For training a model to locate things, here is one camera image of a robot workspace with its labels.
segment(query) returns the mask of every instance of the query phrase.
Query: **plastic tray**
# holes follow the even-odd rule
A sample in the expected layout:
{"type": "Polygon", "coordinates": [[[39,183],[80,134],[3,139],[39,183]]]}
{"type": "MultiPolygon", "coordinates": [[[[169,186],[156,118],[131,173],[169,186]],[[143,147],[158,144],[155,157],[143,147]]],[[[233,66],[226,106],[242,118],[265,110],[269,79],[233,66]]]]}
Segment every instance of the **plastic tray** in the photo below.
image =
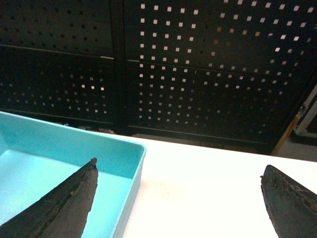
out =
{"type": "Polygon", "coordinates": [[[140,187],[143,145],[0,112],[0,224],[98,159],[98,187],[82,238],[122,237],[140,187]]]}

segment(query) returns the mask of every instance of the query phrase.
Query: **black pegboard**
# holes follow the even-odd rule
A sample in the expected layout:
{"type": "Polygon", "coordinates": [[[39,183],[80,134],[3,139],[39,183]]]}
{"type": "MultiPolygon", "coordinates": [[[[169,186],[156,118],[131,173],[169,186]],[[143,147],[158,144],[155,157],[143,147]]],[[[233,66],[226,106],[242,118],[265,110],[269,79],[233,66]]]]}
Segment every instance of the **black pegboard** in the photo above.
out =
{"type": "Polygon", "coordinates": [[[316,10],[316,0],[2,1],[0,109],[269,153],[316,83],[316,10]]]}
{"type": "Polygon", "coordinates": [[[316,1],[126,1],[127,58],[307,80],[316,1]]]}
{"type": "Polygon", "coordinates": [[[0,1],[0,44],[112,57],[109,2],[0,1]]]}
{"type": "Polygon", "coordinates": [[[0,110],[116,122],[112,60],[11,47],[0,56],[0,110]]]}
{"type": "Polygon", "coordinates": [[[316,81],[316,1],[125,7],[134,9],[125,15],[132,128],[272,148],[316,81]]]}
{"type": "Polygon", "coordinates": [[[267,143],[301,81],[130,62],[129,125],[267,143]]]}

